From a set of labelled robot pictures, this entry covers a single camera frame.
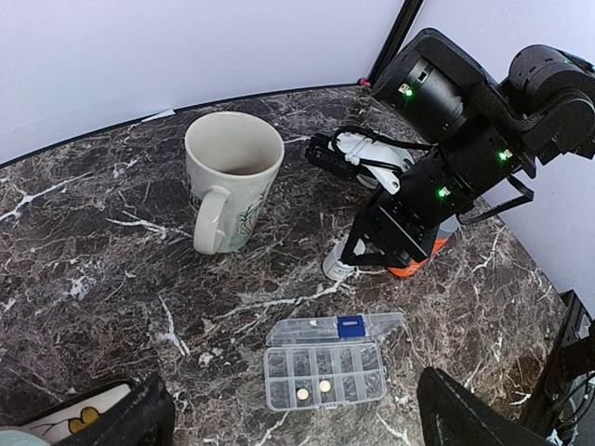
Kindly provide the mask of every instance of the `blue clasp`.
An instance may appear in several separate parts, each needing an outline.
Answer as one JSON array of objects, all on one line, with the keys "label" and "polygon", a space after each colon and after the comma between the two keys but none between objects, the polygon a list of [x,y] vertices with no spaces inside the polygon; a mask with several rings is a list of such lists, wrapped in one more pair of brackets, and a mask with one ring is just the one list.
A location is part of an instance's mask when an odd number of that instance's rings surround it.
[{"label": "blue clasp", "polygon": [[339,339],[350,337],[365,337],[364,318],[362,316],[337,317]]}]

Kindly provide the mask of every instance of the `clear plastic container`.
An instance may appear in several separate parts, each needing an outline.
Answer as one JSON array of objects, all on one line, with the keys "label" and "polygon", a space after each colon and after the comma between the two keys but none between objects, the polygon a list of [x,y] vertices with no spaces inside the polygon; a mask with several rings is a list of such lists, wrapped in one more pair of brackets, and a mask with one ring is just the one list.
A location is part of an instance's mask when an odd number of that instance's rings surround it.
[{"label": "clear plastic container", "polygon": [[284,412],[381,400],[387,387],[376,341],[402,327],[402,313],[277,322],[264,358],[267,405]]}]

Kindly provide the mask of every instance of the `ceramic mug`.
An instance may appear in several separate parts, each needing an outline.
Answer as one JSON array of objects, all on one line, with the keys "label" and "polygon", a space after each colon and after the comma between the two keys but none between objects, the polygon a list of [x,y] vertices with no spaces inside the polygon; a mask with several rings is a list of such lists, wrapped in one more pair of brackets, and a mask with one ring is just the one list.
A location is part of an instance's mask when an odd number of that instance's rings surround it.
[{"label": "ceramic mug", "polygon": [[250,238],[284,158],[279,133],[256,116],[218,111],[186,132],[186,172],[198,207],[194,249],[229,253]]},{"label": "ceramic mug", "polygon": [[19,427],[0,427],[0,446],[49,446],[49,443]]}]

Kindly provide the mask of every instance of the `marble table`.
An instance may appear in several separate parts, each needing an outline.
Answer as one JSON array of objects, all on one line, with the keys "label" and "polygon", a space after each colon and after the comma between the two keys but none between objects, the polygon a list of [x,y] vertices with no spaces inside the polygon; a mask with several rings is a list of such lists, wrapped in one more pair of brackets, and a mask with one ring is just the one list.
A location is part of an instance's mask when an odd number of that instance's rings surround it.
[{"label": "marble table", "polygon": [[[199,116],[250,112],[286,156],[237,254],[192,250],[183,136]],[[514,418],[536,384],[563,305],[493,218],[464,227],[415,277],[320,265],[370,191],[303,158],[339,125],[416,135],[365,89],[235,100],[115,128],[0,170],[0,425],[118,378],[157,371],[178,409],[177,445],[423,444],[416,386],[441,367]],[[388,396],[273,413],[264,339],[284,318],[402,311],[381,349]]]}]

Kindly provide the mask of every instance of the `mug handle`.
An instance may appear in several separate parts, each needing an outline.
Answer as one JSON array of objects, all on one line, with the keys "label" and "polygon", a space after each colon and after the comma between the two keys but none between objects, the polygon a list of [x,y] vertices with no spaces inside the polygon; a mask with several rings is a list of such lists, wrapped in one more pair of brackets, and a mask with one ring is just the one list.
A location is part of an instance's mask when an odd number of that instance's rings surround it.
[{"label": "mug handle", "polygon": [[194,249],[199,253],[215,254],[225,238],[225,232],[218,227],[229,196],[228,190],[213,186],[201,202],[194,225]]}]

